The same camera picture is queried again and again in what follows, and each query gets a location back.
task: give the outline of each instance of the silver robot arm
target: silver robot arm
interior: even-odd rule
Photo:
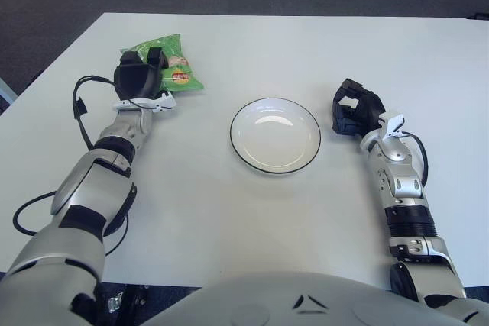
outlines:
[[[148,63],[133,53],[121,58],[113,83],[122,100],[115,105],[117,117],[93,146],[87,144],[92,149],[54,196],[51,223],[0,282],[2,324],[95,324],[103,237],[122,225],[136,196],[131,164],[151,130],[152,114],[175,105],[170,93],[156,98],[166,59],[161,49],[152,50]]]
[[[339,104],[345,96],[358,100],[356,108]],[[428,167],[420,178],[401,139],[414,137],[426,152],[416,135],[400,130],[403,115],[385,112],[377,95],[350,79],[333,102],[333,130],[360,134],[361,149],[368,152],[390,229],[390,253],[398,260],[390,269],[392,290],[468,324],[488,324],[488,304],[466,298],[445,241],[436,233],[423,188]]]

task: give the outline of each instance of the wire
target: wire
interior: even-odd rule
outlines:
[[[29,200],[28,202],[23,204],[19,209],[17,209],[17,211],[14,213],[14,217],[12,218],[12,223],[14,224],[15,229],[18,230],[19,232],[23,233],[23,234],[26,234],[27,236],[34,236],[37,232],[29,231],[28,229],[25,229],[24,227],[22,227],[18,222],[18,216],[29,205],[32,205],[35,202],[38,202],[39,200],[49,198],[50,196],[53,196],[54,194],[56,194],[56,191],[52,191],[52,192],[48,192],[47,194],[40,195],[40,196],[38,196],[32,200]]]
[[[49,198],[50,196],[54,196],[55,194],[56,194],[56,191],[48,192],[47,194],[40,195],[40,196],[38,196],[38,197],[36,197],[36,198],[34,198],[32,200],[29,200],[28,202],[26,202],[25,204],[23,204],[21,207],[19,207],[19,209],[17,209],[15,211],[14,216],[12,218],[12,223],[14,225],[14,228],[17,231],[21,232],[22,234],[26,234],[27,236],[31,236],[31,237],[34,236],[37,232],[29,231],[28,229],[25,229],[24,227],[22,227],[20,225],[20,223],[18,222],[18,217],[26,209],[26,207],[34,204],[35,202],[39,202],[42,199],[46,199],[46,198]],[[124,233],[122,234],[122,237],[119,240],[119,242],[108,253],[105,254],[106,256],[110,255],[112,252],[114,252],[115,250],[117,250],[117,248],[121,245],[122,241],[125,239],[125,236],[128,233],[128,229],[129,229],[129,214],[126,214],[125,215],[125,229],[124,229]]]
[[[125,239],[125,235],[128,233],[128,229],[129,229],[129,214],[126,214],[125,215],[125,229],[124,229],[124,233],[122,234],[122,237],[119,240],[119,242],[108,253],[105,254],[106,257],[108,255],[110,255],[112,252],[114,252],[115,250],[117,250],[117,247],[119,247],[121,245],[122,241]]]
[[[419,150],[421,151],[421,156],[423,157],[423,177],[421,178],[421,186],[424,187],[428,182],[428,155],[426,154],[425,146],[423,145],[421,139],[419,139],[415,134],[411,134],[408,131],[401,132],[404,134],[404,136],[401,137],[411,137],[418,143]]]
[[[72,97],[73,113],[75,115],[76,121],[78,121],[79,130],[80,130],[80,133],[82,133],[83,141],[85,142],[86,147],[89,150],[93,149],[93,144],[90,141],[89,135],[86,133],[85,126],[82,123],[82,118],[81,118],[82,114],[79,111],[78,102],[76,100],[76,93],[78,92],[78,88],[83,83],[88,82],[90,80],[94,81],[94,82],[101,82],[101,83],[107,83],[110,85],[114,85],[114,83],[111,80],[109,80],[107,78],[103,78],[101,76],[82,76],[80,79],[78,79],[78,81],[75,84],[75,88],[73,89],[73,97]]]

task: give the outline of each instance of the white table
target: white table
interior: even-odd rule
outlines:
[[[71,93],[85,74],[112,77],[119,49],[181,33],[201,92],[157,116],[133,166],[138,197],[104,280],[205,286],[261,270],[331,273],[388,288],[393,259],[380,199],[358,141],[336,136],[331,105],[350,77],[404,113],[429,155],[426,189],[465,286],[489,284],[487,82],[489,24],[426,18],[104,14],[0,117],[0,270],[28,237],[15,209],[58,187],[86,148]],[[80,90],[93,140],[116,95]],[[265,176],[232,150],[240,107],[280,96],[308,108],[322,146],[305,169]],[[50,202],[21,221],[39,229]],[[120,234],[108,239],[111,247]]]

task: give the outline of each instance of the chip bag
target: chip bag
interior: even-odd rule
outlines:
[[[182,92],[204,88],[202,83],[193,76],[189,62],[182,55],[180,34],[172,34],[157,38],[156,40],[143,42],[129,50],[137,51],[139,57],[146,63],[147,53],[150,47],[161,47],[168,59],[169,67],[161,73],[160,90]]]

